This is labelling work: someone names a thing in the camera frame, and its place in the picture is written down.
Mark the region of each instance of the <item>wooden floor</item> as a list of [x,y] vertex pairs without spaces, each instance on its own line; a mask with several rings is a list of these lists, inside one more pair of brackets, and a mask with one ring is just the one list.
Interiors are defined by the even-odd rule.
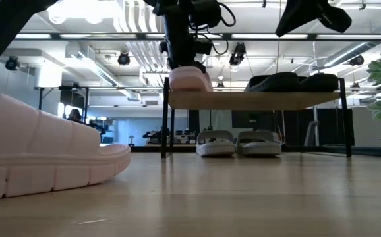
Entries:
[[105,184],[0,199],[0,236],[381,236],[381,158],[133,153]]

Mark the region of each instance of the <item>pink slide sandal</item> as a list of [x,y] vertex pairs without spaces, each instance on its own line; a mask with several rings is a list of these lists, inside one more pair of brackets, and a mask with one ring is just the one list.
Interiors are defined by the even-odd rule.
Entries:
[[170,72],[170,88],[173,91],[212,92],[210,76],[195,66],[181,66]]
[[127,145],[100,147],[96,129],[0,95],[0,198],[96,184],[130,161]]

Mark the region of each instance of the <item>wooden shelf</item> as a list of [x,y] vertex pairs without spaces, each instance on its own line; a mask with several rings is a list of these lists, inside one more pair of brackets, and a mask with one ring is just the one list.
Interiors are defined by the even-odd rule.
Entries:
[[300,110],[339,99],[336,92],[169,92],[172,109]]

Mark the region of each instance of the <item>black cable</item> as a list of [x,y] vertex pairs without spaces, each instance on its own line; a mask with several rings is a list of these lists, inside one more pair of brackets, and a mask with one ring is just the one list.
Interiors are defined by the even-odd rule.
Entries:
[[228,24],[228,23],[224,20],[223,17],[221,18],[221,21],[222,21],[226,26],[228,26],[228,27],[232,27],[232,26],[236,25],[236,16],[233,14],[233,12],[230,10],[230,8],[229,8],[226,4],[224,4],[224,3],[218,3],[218,5],[223,6],[223,7],[230,13],[231,17],[233,18],[233,23],[232,23],[232,24]]
[[[228,51],[229,51],[229,42],[224,38],[224,36],[222,36],[221,34],[215,34],[215,33],[211,33],[210,31],[208,31],[208,33],[212,34],[212,35],[215,35],[215,36],[220,36],[221,38],[223,38],[225,40],[225,43],[227,44],[226,48],[225,48],[225,51],[223,53],[218,53],[217,49],[216,49],[216,46],[214,45],[214,43],[212,44],[212,48],[214,49],[214,51],[218,54],[218,55],[224,55],[226,54]],[[206,36],[205,34],[200,34],[201,36],[204,36],[207,40],[209,40],[211,43],[212,43],[212,40]]]
[[189,28],[192,29],[192,30],[194,30],[194,31],[206,30],[206,29],[208,29],[208,25],[206,25],[206,26],[204,26],[204,27],[202,27],[202,28],[198,28],[198,27],[194,28],[194,27],[191,25],[191,23],[189,22]]

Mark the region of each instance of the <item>black slide sandal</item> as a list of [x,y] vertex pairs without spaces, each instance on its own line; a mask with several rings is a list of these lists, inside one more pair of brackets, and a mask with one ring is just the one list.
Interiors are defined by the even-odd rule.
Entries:
[[308,78],[301,77],[300,92],[333,92],[338,89],[338,77],[333,74],[318,73]]
[[299,77],[292,72],[280,72],[271,76],[254,76],[250,79],[246,92],[296,92]]

